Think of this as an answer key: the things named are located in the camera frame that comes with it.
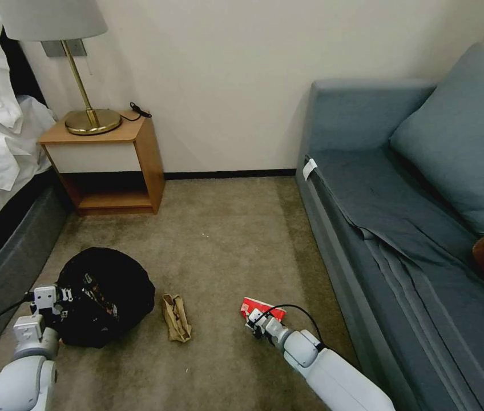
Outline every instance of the blue sheet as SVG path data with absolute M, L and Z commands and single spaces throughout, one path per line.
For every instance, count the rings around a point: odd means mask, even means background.
M 360 230 L 389 285 L 391 295 L 376 292 L 373 299 L 395 297 L 397 315 L 402 312 L 410 324 L 408 341 L 416 341 L 430 362 L 431 383 L 440 381 L 453 402 L 445 409 L 484 410 L 484 281 L 471 254 L 477 238 L 386 147 L 317 151 L 312 157 L 331 201 Z M 382 314 L 384 326 L 392 327 L 389 313 Z M 398 353 L 408 378 L 419 375 L 412 370 L 414 358 Z M 423 391 L 424 382 L 413 384 Z

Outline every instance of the nightstand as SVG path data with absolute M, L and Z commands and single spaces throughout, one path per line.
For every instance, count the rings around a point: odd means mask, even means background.
M 40 144 L 78 214 L 158 212 L 164 173 L 151 119 L 90 136 L 70 134 L 61 119 Z

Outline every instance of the lamp stand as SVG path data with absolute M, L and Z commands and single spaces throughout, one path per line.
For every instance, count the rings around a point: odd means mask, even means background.
M 99 108 L 94 110 L 88 100 L 88 95 L 80 79 L 80 74 L 76 68 L 74 59 L 72 58 L 71 50 L 66 41 L 61 40 L 61 45 L 63 51 L 67 56 L 69 65 L 71 66 L 72 74 L 75 77 L 80 94 L 82 94 L 82 99 L 84 100 L 84 105 L 86 106 L 85 111 L 75 111 L 71 113 L 65 120 L 65 127 L 68 132 L 78 135 L 92 135 L 101 134 L 107 131 L 114 130 L 120 126 L 122 122 L 122 117 L 116 111 Z

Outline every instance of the baseboard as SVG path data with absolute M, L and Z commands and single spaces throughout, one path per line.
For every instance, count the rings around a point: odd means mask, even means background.
M 164 173 L 164 178 L 166 180 L 283 177 L 283 176 L 295 176 L 295 168 L 275 168 L 272 170 L 197 171 L 197 172 Z

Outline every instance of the white tag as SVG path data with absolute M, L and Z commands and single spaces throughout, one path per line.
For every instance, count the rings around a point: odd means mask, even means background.
M 310 159 L 309 162 L 306 164 L 306 166 L 303 167 L 303 177 L 305 178 L 305 181 L 308 180 L 310 173 L 316 167 L 318 167 L 318 166 L 316 165 L 316 162 L 314 161 L 314 159 Z

